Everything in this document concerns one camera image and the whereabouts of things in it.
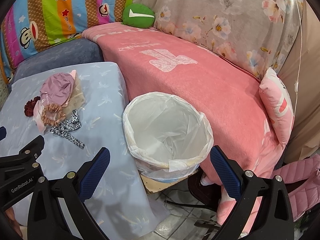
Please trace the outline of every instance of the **blue gripper pad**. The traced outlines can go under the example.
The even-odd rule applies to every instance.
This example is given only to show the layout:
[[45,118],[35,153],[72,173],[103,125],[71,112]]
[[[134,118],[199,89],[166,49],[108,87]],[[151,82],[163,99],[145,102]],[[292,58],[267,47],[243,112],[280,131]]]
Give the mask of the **blue gripper pad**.
[[0,141],[3,140],[7,136],[6,129],[2,126],[0,127]]
[[110,152],[105,148],[80,182],[78,195],[82,203],[84,203],[86,199],[92,197],[100,179],[108,168],[109,163]]
[[229,197],[239,201],[241,198],[241,182],[229,165],[228,160],[225,159],[224,154],[222,154],[216,146],[211,148],[210,161]]

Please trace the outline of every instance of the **leopard print hair tie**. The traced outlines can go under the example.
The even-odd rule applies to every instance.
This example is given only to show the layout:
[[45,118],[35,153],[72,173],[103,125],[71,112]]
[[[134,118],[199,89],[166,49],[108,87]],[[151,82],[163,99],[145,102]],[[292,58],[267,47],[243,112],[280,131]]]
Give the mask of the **leopard print hair tie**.
[[46,105],[41,114],[41,120],[44,125],[58,126],[65,118],[66,115],[58,104]]
[[74,143],[81,149],[84,149],[84,143],[79,141],[77,138],[74,138],[69,132],[75,131],[81,127],[81,122],[78,117],[78,111],[77,109],[72,110],[71,114],[71,120],[64,120],[60,123],[59,126],[53,126],[50,129],[50,132],[52,132],[55,135],[59,135],[60,137],[66,138],[70,142]]

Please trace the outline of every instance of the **brown scrunchie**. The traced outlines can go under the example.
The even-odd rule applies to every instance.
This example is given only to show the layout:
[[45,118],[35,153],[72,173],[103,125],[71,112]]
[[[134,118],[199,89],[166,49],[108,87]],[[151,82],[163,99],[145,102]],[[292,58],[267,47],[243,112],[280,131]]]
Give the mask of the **brown scrunchie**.
[[35,108],[36,102],[40,100],[40,97],[35,97],[33,100],[31,99],[24,106],[24,114],[27,117],[33,116],[33,109]]
[[[57,113],[58,117],[56,120],[47,117],[47,113]],[[58,126],[66,118],[66,115],[62,112],[62,107],[58,104],[48,104],[44,107],[41,120],[44,125]]]

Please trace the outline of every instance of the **pink pillow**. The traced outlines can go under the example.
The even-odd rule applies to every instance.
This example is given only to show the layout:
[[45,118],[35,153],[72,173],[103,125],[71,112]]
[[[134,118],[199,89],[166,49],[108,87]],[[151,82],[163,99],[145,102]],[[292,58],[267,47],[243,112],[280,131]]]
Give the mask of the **pink pillow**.
[[259,86],[259,94],[278,141],[284,148],[290,138],[294,115],[289,93],[272,68],[268,68],[263,77]]

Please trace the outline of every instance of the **pink shower cap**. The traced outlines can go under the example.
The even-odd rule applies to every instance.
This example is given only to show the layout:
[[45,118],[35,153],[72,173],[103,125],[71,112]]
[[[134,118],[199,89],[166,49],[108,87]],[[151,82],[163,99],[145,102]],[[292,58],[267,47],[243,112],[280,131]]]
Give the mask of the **pink shower cap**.
[[56,73],[50,76],[40,89],[41,101],[44,99],[43,105],[62,106],[70,98],[74,81],[74,78],[67,73]]

